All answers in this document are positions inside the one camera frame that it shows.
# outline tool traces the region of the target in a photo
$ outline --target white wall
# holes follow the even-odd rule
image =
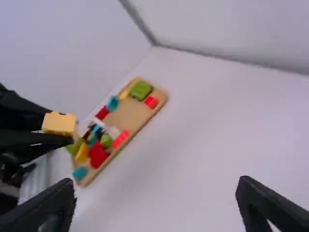
[[[309,73],[307,0],[126,1],[160,44]]]
[[[0,2],[0,82],[83,119],[150,49],[116,0]]]

